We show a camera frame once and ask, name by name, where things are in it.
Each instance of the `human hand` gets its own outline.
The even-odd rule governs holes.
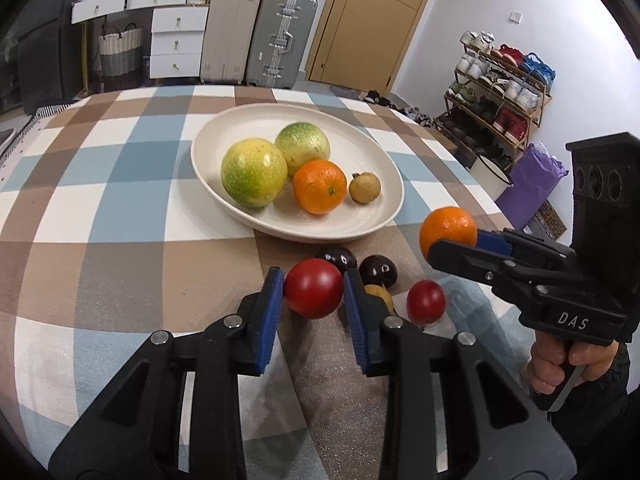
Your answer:
[[[609,346],[597,346],[575,342],[569,350],[569,362],[574,366],[586,365],[574,386],[602,377],[611,367],[618,353],[618,342]],[[564,381],[560,365],[566,361],[564,343],[551,334],[536,330],[536,342],[531,347],[531,361],[524,369],[524,376],[534,390],[552,394]]]

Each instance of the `tablecloth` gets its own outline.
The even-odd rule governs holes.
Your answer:
[[[436,279],[448,308],[428,332],[473,332],[514,376],[526,361],[532,336],[517,309],[420,255],[420,224],[441,206],[463,207],[484,229],[508,226],[428,130],[389,108],[306,92],[97,94],[41,120],[0,170],[0,408],[43,464],[150,332],[202,330],[259,290],[269,266],[286,272],[318,250],[232,219],[193,172],[189,148],[200,128],[257,102],[321,110],[376,140],[401,171],[404,205],[348,246],[358,260],[395,261],[390,291],[401,315],[411,285]],[[306,322],[284,311],[267,373],[240,379],[249,478],[377,478],[386,382],[361,375],[341,315]],[[183,421],[183,468],[188,441]]]

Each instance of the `purple bag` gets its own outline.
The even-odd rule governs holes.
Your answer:
[[[523,157],[514,165],[510,177],[513,186],[507,188],[495,203],[514,229],[522,229],[569,172],[562,162],[551,158],[544,145],[530,144]]]

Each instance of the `red fruit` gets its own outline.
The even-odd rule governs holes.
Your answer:
[[[331,314],[342,299],[342,275],[326,260],[311,258],[298,263],[284,280],[287,306],[307,319]]]
[[[416,325],[435,323],[447,307],[444,290],[436,282],[422,280],[415,283],[406,297],[406,311]]]

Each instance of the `door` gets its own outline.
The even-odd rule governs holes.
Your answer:
[[[386,94],[423,0],[334,0],[310,79]]]

